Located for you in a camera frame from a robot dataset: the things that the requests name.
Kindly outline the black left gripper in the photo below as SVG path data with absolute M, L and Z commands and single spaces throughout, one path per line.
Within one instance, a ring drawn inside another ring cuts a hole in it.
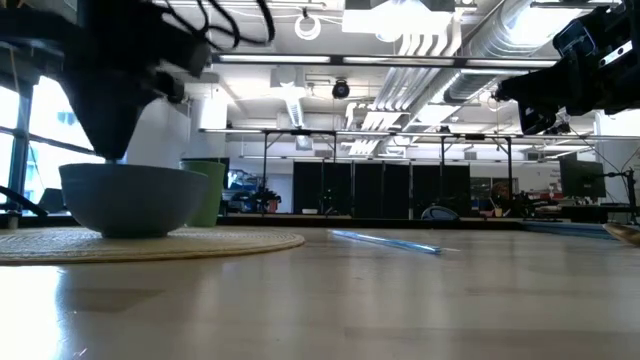
M 170 13 L 150 0 L 78 0 L 74 21 L 59 17 L 54 34 L 64 65 L 58 81 L 99 156 L 124 157 L 151 102 L 182 100 L 184 84 L 160 69 L 163 62 L 197 77 L 210 58 L 204 35 L 167 22 Z

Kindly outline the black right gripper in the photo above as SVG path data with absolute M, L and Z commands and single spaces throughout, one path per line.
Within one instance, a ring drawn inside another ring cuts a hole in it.
M 571 20 L 554 36 L 553 46 L 561 58 L 567 60 L 568 69 L 550 67 L 499 83 L 494 98 L 520 103 L 518 112 L 523 134 L 538 134 L 556 122 L 555 108 L 528 105 L 564 107 L 570 115 L 582 115 L 594 108 L 601 61 L 618 46 L 611 31 L 612 23 L 619 18 L 616 8 L 617 5 L 597 6 Z

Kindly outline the green plastic cup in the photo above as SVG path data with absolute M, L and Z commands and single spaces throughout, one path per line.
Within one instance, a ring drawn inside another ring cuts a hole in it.
M 183 159 L 181 168 L 206 175 L 208 178 L 207 190 L 201 196 L 200 206 L 187 225 L 202 228 L 215 227 L 222 200 L 224 177 L 227 174 L 225 164 L 205 159 Z

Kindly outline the translucent blue straw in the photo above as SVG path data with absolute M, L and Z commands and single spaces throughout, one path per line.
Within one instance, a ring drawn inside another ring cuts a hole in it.
M 437 246 L 414 243 L 404 240 L 390 239 L 377 237 L 372 235 L 366 235 L 362 233 L 345 231 L 345 230 L 331 230 L 330 233 L 334 236 L 348 238 L 351 240 L 357 240 L 361 242 L 367 242 L 374 245 L 393 247 L 398 249 L 403 249 L 407 251 L 415 251 L 420 253 L 426 253 L 431 255 L 440 255 L 442 253 L 442 249 Z

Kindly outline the black computer monitor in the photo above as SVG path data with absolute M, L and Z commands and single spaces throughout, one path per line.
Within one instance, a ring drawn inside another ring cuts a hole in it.
M 560 179 L 565 197 L 605 198 L 604 168 L 601 163 L 561 159 Z

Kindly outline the grey-blue ceramic bowl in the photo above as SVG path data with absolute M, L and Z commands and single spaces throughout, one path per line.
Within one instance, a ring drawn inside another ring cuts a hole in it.
M 67 164 L 59 174 L 73 218 L 107 238 L 164 237 L 185 225 L 209 189 L 203 174 L 145 165 Z

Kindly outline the person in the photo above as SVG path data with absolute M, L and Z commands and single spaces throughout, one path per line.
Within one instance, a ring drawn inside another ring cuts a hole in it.
M 503 217 L 510 210 L 510 189 L 507 181 L 498 181 L 493 184 L 490 190 L 490 201 L 495 217 Z

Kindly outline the black chair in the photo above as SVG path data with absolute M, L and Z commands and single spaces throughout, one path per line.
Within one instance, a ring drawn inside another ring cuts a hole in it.
M 38 202 L 38 206 L 47 213 L 61 213 L 66 211 L 61 189 L 46 188 Z

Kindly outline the black angled bar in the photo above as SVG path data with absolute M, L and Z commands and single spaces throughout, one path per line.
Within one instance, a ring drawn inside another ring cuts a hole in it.
M 22 208 L 27 209 L 28 211 L 32 212 L 36 216 L 46 217 L 48 215 L 48 212 L 46 210 L 42 209 L 37 204 L 31 202 L 29 199 L 25 198 L 23 195 L 20 195 L 19 193 L 5 186 L 0 185 L 0 194 L 5 195 L 8 199 L 16 202 Z

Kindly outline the blue mat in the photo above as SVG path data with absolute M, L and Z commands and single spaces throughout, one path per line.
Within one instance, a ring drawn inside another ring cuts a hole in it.
M 605 239 L 614 241 L 601 224 L 572 223 L 572 222 L 541 222 L 522 221 L 521 227 L 524 231 L 548 233 L 563 236 L 586 237 L 594 239 Z

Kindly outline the blue and white rounded object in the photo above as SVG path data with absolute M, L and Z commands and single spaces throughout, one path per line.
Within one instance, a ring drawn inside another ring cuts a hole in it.
M 432 205 L 422 212 L 421 219 L 424 221 L 459 221 L 460 217 L 449 208 Z

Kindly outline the black partition panels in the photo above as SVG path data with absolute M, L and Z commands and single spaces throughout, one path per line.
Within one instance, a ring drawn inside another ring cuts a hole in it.
M 293 206 L 357 219 L 418 219 L 431 205 L 471 212 L 468 166 L 296 162 Z

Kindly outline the round woven straw placemat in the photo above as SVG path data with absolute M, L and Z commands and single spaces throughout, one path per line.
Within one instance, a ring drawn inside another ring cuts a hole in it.
M 106 238 L 80 227 L 0 230 L 0 266 L 184 260 L 267 253 L 305 243 L 299 234 L 182 228 L 164 237 Z

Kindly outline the black bar with light strips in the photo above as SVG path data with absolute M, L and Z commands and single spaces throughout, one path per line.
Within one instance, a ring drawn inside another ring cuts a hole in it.
M 454 69 L 536 70 L 551 67 L 554 59 L 471 58 L 444 56 L 295 55 L 295 54 L 214 54 L 212 62 L 231 65 L 320 65 Z

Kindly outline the dark window frame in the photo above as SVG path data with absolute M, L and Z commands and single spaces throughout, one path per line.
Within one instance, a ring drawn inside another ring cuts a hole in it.
M 60 166 L 103 161 L 58 82 L 42 76 L 18 92 L 0 85 L 0 187 L 37 204 L 61 189 Z

